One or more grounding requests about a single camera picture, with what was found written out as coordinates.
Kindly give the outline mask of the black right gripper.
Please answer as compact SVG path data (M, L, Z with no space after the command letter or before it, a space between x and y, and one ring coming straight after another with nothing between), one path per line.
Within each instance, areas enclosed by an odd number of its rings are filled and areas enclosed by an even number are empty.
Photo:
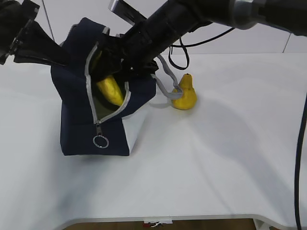
M105 49L98 50L91 60L90 76L97 83L112 74L155 74L159 69L151 50L153 39L148 33L105 35Z

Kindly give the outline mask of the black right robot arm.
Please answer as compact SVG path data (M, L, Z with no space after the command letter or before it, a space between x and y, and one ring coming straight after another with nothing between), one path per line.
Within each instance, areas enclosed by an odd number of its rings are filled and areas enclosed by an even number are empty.
M123 0L109 9L131 24L119 37L102 34L100 58L90 74L94 82L109 75L128 79L155 73L154 59L183 35L218 23L247 30L260 23L297 36L307 34L304 0L168 0L150 17L144 17Z

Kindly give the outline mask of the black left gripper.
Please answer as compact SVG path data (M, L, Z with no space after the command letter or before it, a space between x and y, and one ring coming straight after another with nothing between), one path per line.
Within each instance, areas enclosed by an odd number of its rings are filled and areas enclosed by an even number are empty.
M14 55L15 63L66 66L69 53L35 21L40 6L31 0L0 2L0 63Z

